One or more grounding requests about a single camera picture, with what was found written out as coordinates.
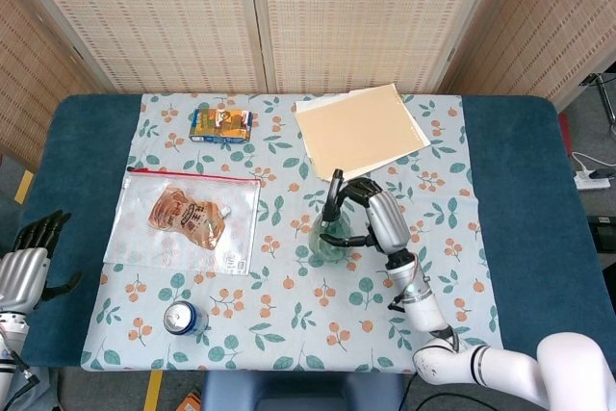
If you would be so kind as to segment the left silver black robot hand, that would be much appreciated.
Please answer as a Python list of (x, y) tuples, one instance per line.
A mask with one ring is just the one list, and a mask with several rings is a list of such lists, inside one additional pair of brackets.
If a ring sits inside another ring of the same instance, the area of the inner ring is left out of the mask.
[(60, 234), (71, 214), (62, 210), (23, 227), (12, 249), (1, 258), (1, 312), (27, 315), (41, 301), (68, 294), (80, 282), (76, 271), (67, 282), (49, 287), (47, 276)]

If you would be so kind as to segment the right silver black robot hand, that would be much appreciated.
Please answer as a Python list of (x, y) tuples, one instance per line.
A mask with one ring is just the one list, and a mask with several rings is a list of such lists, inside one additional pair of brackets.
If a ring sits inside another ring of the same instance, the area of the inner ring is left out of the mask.
[(394, 255), (407, 248), (410, 232), (395, 197), (368, 177), (344, 182), (344, 173), (336, 169), (332, 175), (327, 199), (322, 210), (322, 223), (333, 223), (341, 217), (346, 199), (363, 206), (368, 219), (366, 236), (336, 237), (320, 232), (319, 237), (336, 247), (374, 246), (385, 255)]

